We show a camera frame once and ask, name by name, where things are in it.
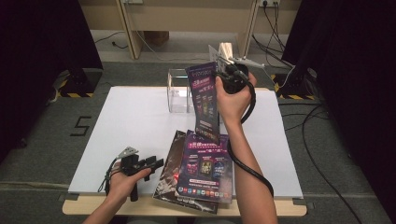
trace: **white tabletop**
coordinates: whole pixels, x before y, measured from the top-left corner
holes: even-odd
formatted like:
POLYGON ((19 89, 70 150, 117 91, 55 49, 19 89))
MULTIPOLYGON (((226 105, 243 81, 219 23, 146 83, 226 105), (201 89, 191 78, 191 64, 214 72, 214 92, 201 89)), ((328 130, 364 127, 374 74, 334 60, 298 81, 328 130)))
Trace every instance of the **white tabletop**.
MULTIPOLYGON (((244 123, 247 140, 275 196, 303 198, 276 95, 265 90, 256 94, 255 109, 244 123)), ((126 147, 138 149, 140 159, 166 160, 176 130, 194 126, 193 113, 169 113, 165 87, 111 88, 68 191, 96 193, 108 166, 126 147)), ((220 129, 226 133, 223 125, 220 129)), ((161 171, 138 182, 139 194, 154 192, 161 171)))

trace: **transparent box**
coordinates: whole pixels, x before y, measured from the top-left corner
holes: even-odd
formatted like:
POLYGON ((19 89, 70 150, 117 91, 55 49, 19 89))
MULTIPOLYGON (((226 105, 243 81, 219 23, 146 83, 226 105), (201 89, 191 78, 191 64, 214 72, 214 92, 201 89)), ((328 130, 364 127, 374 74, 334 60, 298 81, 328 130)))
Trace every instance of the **transparent box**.
POLYGON ((194 112, 189 79, 184 69, 169 69, 167 94, 170 113, 194 112))

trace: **colorful book cover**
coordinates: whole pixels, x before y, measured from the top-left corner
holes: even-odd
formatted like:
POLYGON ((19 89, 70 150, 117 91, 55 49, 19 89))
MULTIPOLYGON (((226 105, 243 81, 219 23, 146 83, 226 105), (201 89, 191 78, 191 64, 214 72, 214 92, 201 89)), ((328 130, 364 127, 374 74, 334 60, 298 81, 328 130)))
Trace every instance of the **colorful book cover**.
POLYGON ((177 196, 218 203, 231 203, 233 161, 227 152, 228 135, 221 134, 219 145, 191 133, 185 141, 177 196))
POLYGON ((195 132, 219 143, 219 113, 216 99, 216 62, 186 68, 195 110, 195 132))
POLYGON ((175 195, 178 171, 181 164, 185 139, 186 133, 176 131, 172 146, 163 167, 163 172, 160 176, 160 182, 152 197, 167 203, 173 203, 198 211, 216 214, 219 207, 218 203, 195 200, 187 197, 177 197, 175 195))

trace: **wall socket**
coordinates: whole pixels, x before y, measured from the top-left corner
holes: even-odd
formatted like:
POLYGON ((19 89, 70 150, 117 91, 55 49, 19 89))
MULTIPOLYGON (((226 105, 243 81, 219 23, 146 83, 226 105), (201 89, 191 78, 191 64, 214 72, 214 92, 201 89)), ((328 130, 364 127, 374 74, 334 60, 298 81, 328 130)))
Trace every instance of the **wall socket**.
MULTIPOLYGON (((264 1, 265 0, 260 0, 259 7, 264 7, 264 4, 263 4, 264 1)), ((278 7, 280 5, 280 0, 266 0, 266 1, 267 1, 267 7, 275 7, 276 3, 277 3, 278 7)))

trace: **person's hand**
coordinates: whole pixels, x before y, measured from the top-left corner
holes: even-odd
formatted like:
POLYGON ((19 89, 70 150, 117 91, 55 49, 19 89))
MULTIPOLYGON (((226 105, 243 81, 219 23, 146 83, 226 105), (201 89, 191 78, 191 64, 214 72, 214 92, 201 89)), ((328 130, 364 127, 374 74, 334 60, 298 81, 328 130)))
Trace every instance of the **person's hand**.
MULTIPOLYGON (((116 162, 114 167, 119 167, 120 163, 116 162)), ((107 198, 115 200, 116 202, 123 204, 126 202, 127 197, 131 194, 134 189, 134 185, 137 181, 151 172, 150 168, 144 169, 139 173, 131 176, 127 176, 120 172, 118 169, 113 169, 110 179, 110 192, 107 198)))
MULTIPOLYGON (((255 86, 257 79, 248 74, 250 83, 255 86)), ((240 122, 246 109, 250 104, 250 91, 248 86, 235 94, 229 94, 224 90, 220 77, 216 77, 216 91, 218 99, 218 110, 225 123, 240 122)))

